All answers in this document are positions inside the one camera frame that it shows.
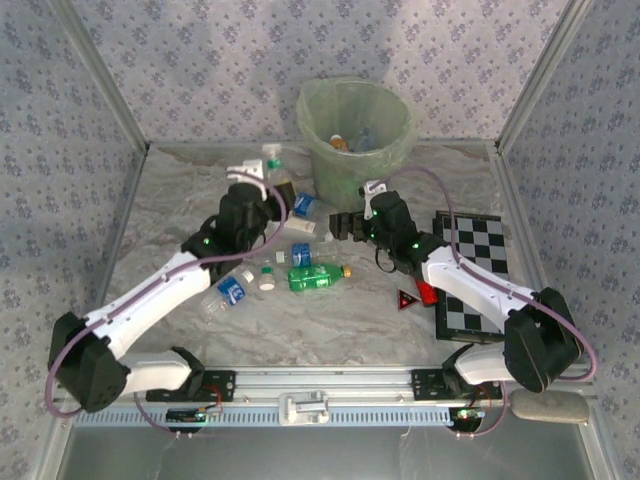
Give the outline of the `small circuit board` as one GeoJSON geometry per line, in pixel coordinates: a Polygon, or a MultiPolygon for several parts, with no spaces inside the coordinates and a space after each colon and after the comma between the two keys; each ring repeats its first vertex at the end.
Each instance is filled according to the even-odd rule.
{"type": "Polygon", "coordinates": [[[480,427],[486,412],[479,408],[462,407],[450,408],[449,415],[453,422],[453,429],[475,431],[480,427]]]}
{"type": "Polygon", "coordinates": [[[204,425],[215,416],[223,413],[222,407],[206,406],[196,408],[170,408],[165,413],[167,424],[194,424],[204,425]]]}

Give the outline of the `blue label bottle white cap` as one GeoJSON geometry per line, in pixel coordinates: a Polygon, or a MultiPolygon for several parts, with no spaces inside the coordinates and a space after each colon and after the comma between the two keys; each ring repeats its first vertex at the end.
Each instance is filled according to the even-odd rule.
{"type": "Polygon", "coordinates": [[[293,204],[293,213],[300,218],[313,220],[319,213],[320,202],[313,195],[308,193],[298,193],[293,204]]]}
{"type": "Polygon", "coordinates": [[[208,319],[225,314],[247,297],[254,280],[254,274],[248,269],[224,277],[203,297],[200,312],[208,319]]]}
{"type": "Polygon", "coordinates": [[[336,242],[293,243],[288,249],[277,250],[274,260],[277,265],[304,268],[310,265],[337,259],[340,248],[336,242]]]}

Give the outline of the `red glitter tube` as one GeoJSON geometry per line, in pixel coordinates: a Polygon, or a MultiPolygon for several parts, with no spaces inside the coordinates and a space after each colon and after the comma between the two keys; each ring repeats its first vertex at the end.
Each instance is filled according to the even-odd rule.
{"type": "Polygon", "coordinates": [[[422,304],[425,307],[431,307],[438,304],[439,297],[436,289],[429,283],[416,279],[415,285],[418,290],[422,304]]]}

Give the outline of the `black grey chessboard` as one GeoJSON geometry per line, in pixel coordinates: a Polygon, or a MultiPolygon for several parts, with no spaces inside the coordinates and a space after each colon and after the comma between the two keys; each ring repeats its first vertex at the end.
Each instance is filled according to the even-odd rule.
{"type": "MultiPolygon", "coordinates": [[[[509,279],[504,229],[500,216],[456,213],[456,248],[478,266],[509,279]]],[[[443,290],[436,290],[436,338],[487,344],[501,341],[502,331],[473,308],[443,290]]]]}

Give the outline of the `aluminium mounting rail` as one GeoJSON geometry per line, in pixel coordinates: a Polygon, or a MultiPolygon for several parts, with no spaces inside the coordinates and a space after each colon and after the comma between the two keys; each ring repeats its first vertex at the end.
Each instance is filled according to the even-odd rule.
{"type": "MultiPolygon", "coordinates": [[[[381,402],[414,399],[411,371],[427,368],[405,367],[247,367],[192,368],[176,360],[143,361],[130,366],[125,378],[114,374],[84,375],[69,385],[61,383],[87,412],[97,412],[122,397],[138,393],[145,400],[150,390],[177,390],[191,374],[203,370],[233,370],[236,372],[234,398],[231,402],[270,403],[290,392],[325,392],[336,401],[381,402]]],[[[467,402],[468,400],[426,400],[419,402],[467,402]]]]}

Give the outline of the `pale blue label bottle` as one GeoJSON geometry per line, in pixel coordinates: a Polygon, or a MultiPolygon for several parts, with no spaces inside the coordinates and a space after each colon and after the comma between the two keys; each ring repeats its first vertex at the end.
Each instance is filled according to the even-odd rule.
{"type": "Polygon", "coordinates": [[[354,153],[365,153],[375,149],[375,139],[370,127],[364,127],[351,144],[354,153]]]}

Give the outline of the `grey oval pad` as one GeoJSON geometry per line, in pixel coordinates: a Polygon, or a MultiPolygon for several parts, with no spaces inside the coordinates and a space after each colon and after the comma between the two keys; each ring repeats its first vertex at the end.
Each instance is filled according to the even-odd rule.
{"type": "Polygon", "coordinates": [[[573,392],[533,393],[518,389],[510,393],[509,404],[514,415],[523,420],[559,424],[587,424],[590,419],[587,400],[582,395],[573,392]]]}

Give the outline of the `aluminium frame post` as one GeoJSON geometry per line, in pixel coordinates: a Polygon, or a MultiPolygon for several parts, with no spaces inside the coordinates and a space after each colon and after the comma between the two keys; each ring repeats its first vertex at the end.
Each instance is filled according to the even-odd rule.
{"type": "Polygon", "coordinates": [[[129,143],[139,153],[146,154],[148,143],[144,134],[72,0],[47,0],[47,2],[73,43],[106,104],[115,115],[129,143]]]}
{"type": "Polygon", "coordinates": [[[567,0],[547,44],[496,140],[499,154],[507,154],[513,146],[594,2],[595,0],[567,0]]]}

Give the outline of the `clear bottle green white cap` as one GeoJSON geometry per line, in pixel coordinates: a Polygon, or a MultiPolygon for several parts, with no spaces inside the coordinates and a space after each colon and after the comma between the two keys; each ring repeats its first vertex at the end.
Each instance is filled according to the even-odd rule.
{"type": "Polygon", "coordinates": [[[266,143],[262,145],[262,154],[266,160],[267,179],[276,187],[280,183],[291,181],[292,174],[286,168],[282,157],[282,145],[279,143],[266,143]]]}

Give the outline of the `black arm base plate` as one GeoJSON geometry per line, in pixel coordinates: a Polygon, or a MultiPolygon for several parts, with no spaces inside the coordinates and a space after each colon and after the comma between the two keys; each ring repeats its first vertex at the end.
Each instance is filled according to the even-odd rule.
{"type": "Polygon", "coordinates": [[[471,385],[454,370],[415,369],[411,371],[411,387],[416,401],[426,400],[500,400],[499,384],[485,382],[471,385]]]}
{"type": "Polygon", "coordinates": [[[217,403],[231,402],[235,392],[236,372],[206,369],[191,374],[177,390],[156,389],[145,395],[147,402],[164,403],[217,403]]]}

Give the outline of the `aluminium side rail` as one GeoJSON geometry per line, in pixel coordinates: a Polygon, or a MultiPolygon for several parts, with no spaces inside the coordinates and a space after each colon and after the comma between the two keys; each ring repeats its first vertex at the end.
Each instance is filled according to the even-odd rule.
{"type": "Polygon", "coordinates": [[[539,291],[549,283],[516,182],[508,163],[498,152],[498,148],[493,143],[489,143],[487,149],[501,192],[512,243],[517,252],[521,277],[530,287],[539,291]]]}
{"type": "MultiPolygon", "coordinates": [[[[125,192],[125,200],[116,212],[115,220],[117,225],[115,233],[110,237],[110,243],[108,244],[106,273],[99,285],[97,299],[93,300],[90,305],[90,313],[99,315],[102,310],[106,312],[112,310],[112,307],[106,301],[108,287],[111,283],[111,277],[117,262],[117,254],[146,158],[147,154],[144,153],[136,163],[134,172],[129,179],[128,189],[125,192]]],[[[56,320],[48,359],[50,376],[56,379],[71,379],[74,381],[77,373],[81,375],[87,373],[90,377],[93,377],[93,374],[106,373],[107,375],[114,374],[117,378],[125,378],[131,371],[130,365],[125,363],[128,358],[123,357],[124,363],[115,360],[111,356],[108,346],[97,338],[92,330],[98,324],[91,321],[91,325],[87,327],[85,325],[86,321],[86,318],[83,316],[77,317],[73,312],[67,312],[56,320]]]]}

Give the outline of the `stout green bottle yellow cap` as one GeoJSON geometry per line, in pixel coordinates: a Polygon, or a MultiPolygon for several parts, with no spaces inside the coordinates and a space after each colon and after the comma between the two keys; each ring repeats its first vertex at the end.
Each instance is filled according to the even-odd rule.
{"type": "Polygon", "coordinates": [[[315,264],[307,267],[292,268],[288,273],[288,285],[292,292],[329,288],[341,279],[350,278],[349,266],[334,264],[315,264]]]}

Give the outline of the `white rectangular box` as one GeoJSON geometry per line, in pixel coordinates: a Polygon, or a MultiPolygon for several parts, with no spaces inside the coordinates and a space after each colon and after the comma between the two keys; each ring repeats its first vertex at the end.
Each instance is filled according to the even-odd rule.
{"type": "Polygon", "coordinates": [[[326,221],[313,221],[301,217],[289,217],[282,231],[284,236],[305,242],[331,242],[333,235],[326,221]]]}

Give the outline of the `white latch bracket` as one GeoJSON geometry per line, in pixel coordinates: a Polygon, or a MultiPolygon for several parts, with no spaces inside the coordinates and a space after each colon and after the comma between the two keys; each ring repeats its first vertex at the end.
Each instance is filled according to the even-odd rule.
{"type": "Polygon", "coordinates": [[[290,392],[278,398],[278,422],[281,426],[314,426],[329,422],[325,392],[290,392]]]}

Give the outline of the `metal sheet panel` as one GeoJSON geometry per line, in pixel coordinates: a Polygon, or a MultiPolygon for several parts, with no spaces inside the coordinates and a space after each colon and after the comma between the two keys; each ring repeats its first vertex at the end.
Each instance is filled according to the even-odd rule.
{"type": "Polygon", "coordinates": [[[574,426],[513,417],[476,439],[445,428],[229,428],[173,439],[78,428],[46,480],[613,480],[574,426]]]}

